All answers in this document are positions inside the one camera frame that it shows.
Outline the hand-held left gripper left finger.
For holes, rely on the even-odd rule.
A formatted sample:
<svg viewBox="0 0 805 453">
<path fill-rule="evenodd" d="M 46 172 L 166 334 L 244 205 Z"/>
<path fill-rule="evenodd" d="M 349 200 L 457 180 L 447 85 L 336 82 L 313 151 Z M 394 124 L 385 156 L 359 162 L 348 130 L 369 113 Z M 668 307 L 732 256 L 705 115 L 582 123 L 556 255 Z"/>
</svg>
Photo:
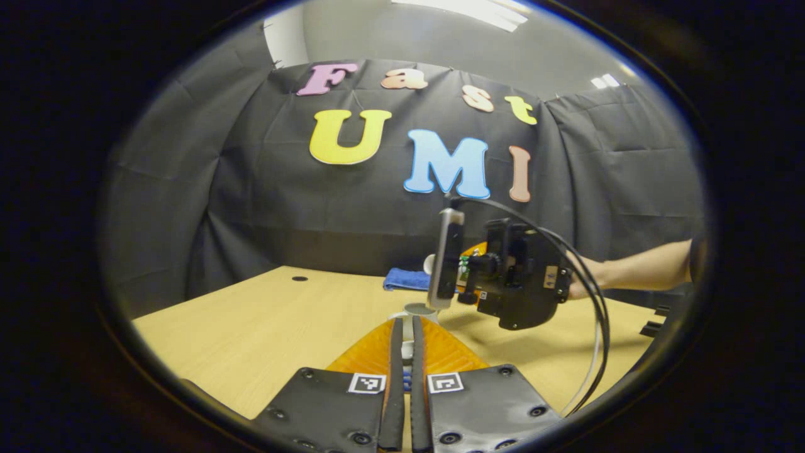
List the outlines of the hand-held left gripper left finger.
<svg viewBox="0 0 805 453">
<path fill-rule="evenodd" d="M 326 368 L 299 368 L 253 419 L 305 452 L 400 451 L 404 430 L 403 321 L 392 318 Z"/>
</svg>

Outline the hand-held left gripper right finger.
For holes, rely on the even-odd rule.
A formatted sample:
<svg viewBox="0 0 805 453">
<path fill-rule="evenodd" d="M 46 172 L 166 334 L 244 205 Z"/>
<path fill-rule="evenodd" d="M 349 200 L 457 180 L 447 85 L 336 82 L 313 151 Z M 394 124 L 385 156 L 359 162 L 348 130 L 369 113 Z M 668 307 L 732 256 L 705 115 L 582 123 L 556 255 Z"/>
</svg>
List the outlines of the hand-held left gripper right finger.
<svg viewBox="0 0 805 453">
<path fill-rule="evenodd" d="M 440 325 L 411 323 L 414 452 L 501 452 L 562 421 L 514 365 L 486 366 Z"/>
</svg>

